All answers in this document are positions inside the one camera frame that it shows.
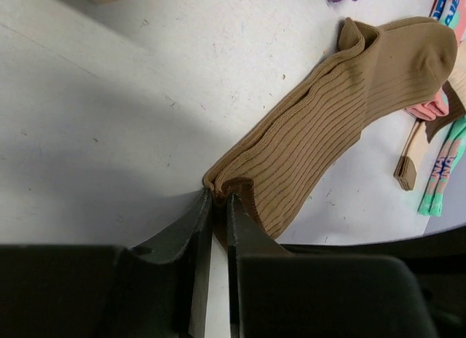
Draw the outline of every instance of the white table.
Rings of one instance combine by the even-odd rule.
[[[0,243],[151,237],[203,173],[335,45],[339,21],[427,15],[433,0],[0,0]],[[392,177],[413,119],[367,128],[323,176],[285,243],[424,232]],[[228,336],[226,257],[213,247],[207,336]]]

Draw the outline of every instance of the white surface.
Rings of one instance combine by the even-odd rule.
[[[386,23],[432,2],[0,0],[0,242],[145,240],[333,50],[342,17]],[[280,240],[422,234],[415,210],[441,136],[403,192],[392,173],[411,124],[397,113],[370,126]],[[206,337],[229,332],[225,259],[215,244]]]

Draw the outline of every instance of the mint green sock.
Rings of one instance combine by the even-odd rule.
[[[418,212],[425,216],[442,214],[443,192],[450,174],[456,167],[466,149],[466,117],[458,119],[450,129],[437,162],[427,183]]]

